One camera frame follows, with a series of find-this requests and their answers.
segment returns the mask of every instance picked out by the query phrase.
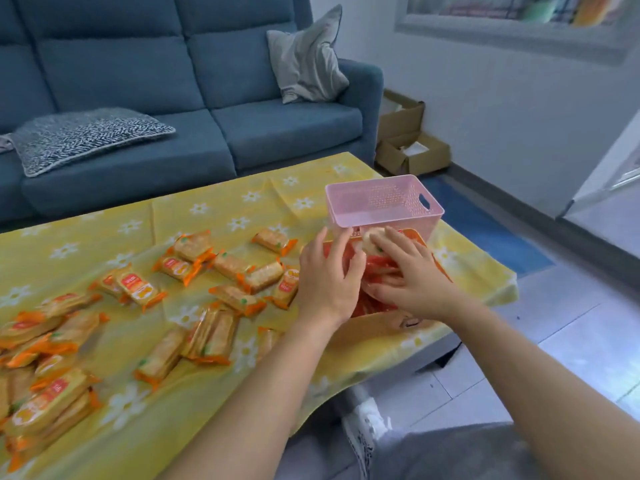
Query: blue mat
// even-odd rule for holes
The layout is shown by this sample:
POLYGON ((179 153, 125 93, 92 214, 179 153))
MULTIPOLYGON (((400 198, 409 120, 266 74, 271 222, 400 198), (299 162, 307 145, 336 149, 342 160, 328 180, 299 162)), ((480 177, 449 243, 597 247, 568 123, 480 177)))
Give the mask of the blue mat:
POLYGON ((515 271, 518 277, 554 265, 551 259, 478 208, 443 178, 422 177, 420 181, 444 207, 444 222, 515 271))

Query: basket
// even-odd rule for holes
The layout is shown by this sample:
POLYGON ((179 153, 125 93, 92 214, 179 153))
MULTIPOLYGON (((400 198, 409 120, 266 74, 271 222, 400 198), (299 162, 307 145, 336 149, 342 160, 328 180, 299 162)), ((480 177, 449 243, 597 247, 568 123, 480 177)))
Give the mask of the basket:
POLYGON ((388 225, 416 229, 426 242, 444 214, 414 175, 330 184, 324 190, 332 226, 353 227, 354 235, 388 225))

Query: gray textured pillow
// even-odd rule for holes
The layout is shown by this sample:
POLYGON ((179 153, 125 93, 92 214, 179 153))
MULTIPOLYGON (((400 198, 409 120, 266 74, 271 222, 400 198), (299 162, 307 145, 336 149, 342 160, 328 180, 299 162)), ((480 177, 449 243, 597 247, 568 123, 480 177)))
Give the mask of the gray textured pillow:
POLYGON ((175 133, 175 128, 121 107, 41 116, 11 134, 24 174, 36 177, 80 158, 175 133))
POLYGON ((341 18, 342 5, 336 5, 301 32, 267 31, 271 67, 284 104, 300 99, 335 101, 349 87, 333 50, 341 18))

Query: table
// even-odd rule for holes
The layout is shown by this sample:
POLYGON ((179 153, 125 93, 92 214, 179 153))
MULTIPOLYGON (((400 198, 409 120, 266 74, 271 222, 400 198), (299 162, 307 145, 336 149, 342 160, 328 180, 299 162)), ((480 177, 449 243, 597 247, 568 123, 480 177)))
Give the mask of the table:
MULTIPOLYGON (((251 244, 270 227, 308 242, 327 223, 324 186, 381 178, 348 153, 238 178, 178 194, 101 210, 84 216, 0 235, 0 317, 44 299, 84 290, 98 275, 132 262, 134 268, 168 292, 145 315, 105 297, 96 308, 108 322, 83 350, 83 364, 103 379, 97 385, 104 406, 23 468, 6 475, 8 456, 0 452, 0 479, 154 478, 208 421, 255 366, 257 327, 286 331, 297 316, 268 306, 256 320, 242 319, 229 367, 202 367, 181 361, 160 389, 135 381, 132 371, 172 322, 189 326, 199 305, 210 303, 207 290, 226 282, 210 271, 183 288, 164 274, 151 273, 162 252, 181 233, 210 228, 216 250, 238 254, 260 265, 274 254, 251 244)), ((515 274, 441 222, 430 240, 436 257, 459 286, 487 304, 517 298, 515 274)), ((283 259, 297 262, 301 246, 283 259)), ((298 424, 331 396, 386 370, 445 337, 448 327, 395 335, 354 332, 327 348, 309 386, 298 424)))

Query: blue sofa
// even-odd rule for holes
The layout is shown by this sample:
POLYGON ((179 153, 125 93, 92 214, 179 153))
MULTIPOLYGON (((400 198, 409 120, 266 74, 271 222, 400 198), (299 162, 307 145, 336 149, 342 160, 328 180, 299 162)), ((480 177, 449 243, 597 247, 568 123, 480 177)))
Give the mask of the blue sofa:
POLYGON ((112 207, 351 152, 373 163, 383 78, 340 60, 335 103, 283 105, 265 32, 309 0, 0 0, 0 134, 36 116, 126 107, 176 135, 26 178, 0 154, 0 223, 112 207))

